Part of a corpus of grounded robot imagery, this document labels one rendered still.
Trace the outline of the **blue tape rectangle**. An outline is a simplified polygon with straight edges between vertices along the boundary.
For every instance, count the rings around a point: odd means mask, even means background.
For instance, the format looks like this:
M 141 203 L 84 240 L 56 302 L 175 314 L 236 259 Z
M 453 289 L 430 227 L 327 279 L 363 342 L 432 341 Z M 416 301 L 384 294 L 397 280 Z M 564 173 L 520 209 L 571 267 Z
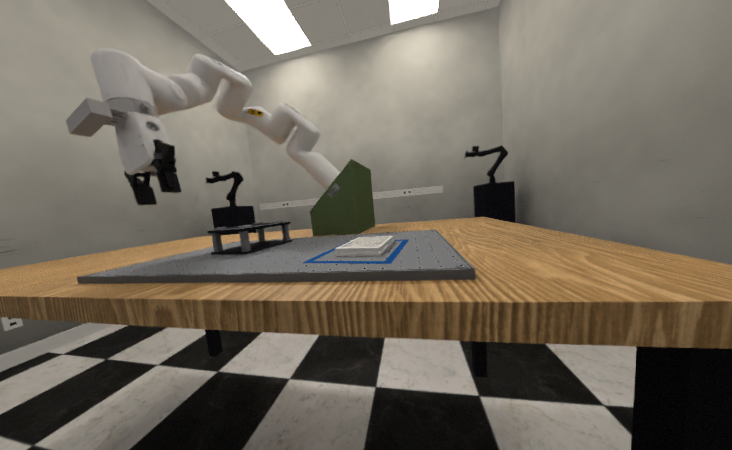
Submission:
M 392 254 L 385 260 L 385 261 L 314 261 L 332 251 L 335 250 L 335 247 L 327 252 L 324 252 L 314 258 L 311 258 L 303 263 L 353 263 L 353 264 L 391 264 L 394 259 L 397 257 L 397 255 L 400 253 L 400 251 L 403 249 L 405 244 L 408 242 L 408 240 L 395 240 L 395 241 L 402 241 L 399 246 L 392 252 Z

